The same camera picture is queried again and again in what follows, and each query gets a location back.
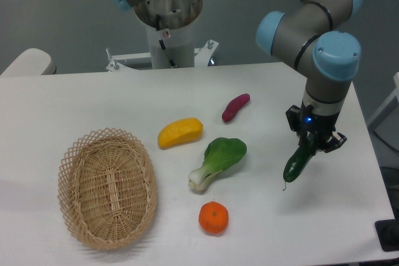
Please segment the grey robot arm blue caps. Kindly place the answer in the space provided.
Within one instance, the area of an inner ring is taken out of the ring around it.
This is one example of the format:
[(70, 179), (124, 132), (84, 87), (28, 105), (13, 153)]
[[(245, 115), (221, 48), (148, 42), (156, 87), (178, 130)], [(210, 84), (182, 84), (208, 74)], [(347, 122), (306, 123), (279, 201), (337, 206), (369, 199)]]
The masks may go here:
[[(205, 67), (213, 43), (195, 52), (191, 25), (203, 0), (111, 0), (121, 10), (134, 10), (146, 27), (151, 64), (155, 69)], [(335, 123), (349, 86), (358, 71), (358, 40), (337, 31), (363, 0), (300, 0), (301, 8), (287, 15), (268, 13), (256, 31), (256, 43), (307, 81), (302, 103), (288, 109), (290, 129), (300, 141), (309, 135), (319, 151), (331, 152), (345, 143)]]

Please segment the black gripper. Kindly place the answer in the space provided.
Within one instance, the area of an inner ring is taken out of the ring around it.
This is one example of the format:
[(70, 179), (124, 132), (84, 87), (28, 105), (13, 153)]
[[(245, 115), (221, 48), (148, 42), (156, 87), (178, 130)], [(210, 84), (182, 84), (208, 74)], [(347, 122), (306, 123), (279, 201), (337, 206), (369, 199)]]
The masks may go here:
[(347, 137), (335, 131), (335, 123), (339, 113), (333, 115), (318, 115), (313, 112), (312, 105), (291, 106), (286, 111), (286, 117), (291, 131), (299, 136), (299, 145), (303, 144), (310, 133), (314, 137), (318, 150), (329, 153), (339, 149)]

